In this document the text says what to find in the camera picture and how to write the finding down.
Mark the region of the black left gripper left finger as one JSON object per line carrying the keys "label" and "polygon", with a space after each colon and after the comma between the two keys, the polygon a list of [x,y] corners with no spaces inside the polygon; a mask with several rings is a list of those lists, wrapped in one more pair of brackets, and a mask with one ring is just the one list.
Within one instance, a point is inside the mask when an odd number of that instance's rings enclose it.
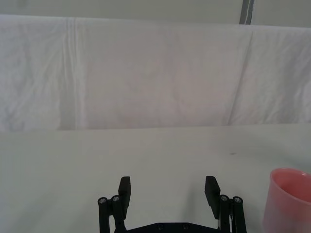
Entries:
{"label": "black left gripper left finger", "polygon": [[98,199],[100,233],[110,232],[110,216],[113,216],[114,218],[116,233],[127,232],[124,220],[126,219],[130,196],[130,177],[126,176],[121,178],[117,195],[114,195],[111,199],[107,199],[105,197]]}

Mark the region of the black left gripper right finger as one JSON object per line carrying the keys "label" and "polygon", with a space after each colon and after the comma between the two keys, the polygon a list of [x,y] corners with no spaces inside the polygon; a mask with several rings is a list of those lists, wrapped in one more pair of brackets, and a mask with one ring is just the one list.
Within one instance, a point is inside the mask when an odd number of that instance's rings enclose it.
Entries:
{"label": "black left gripper right finger", "polygon": [[217,180],[213,176],[206,176],[205,195],[215,219],[218,220],[219,232],[247,232],[241,197],[229,198],[227,195],[222,195]]}

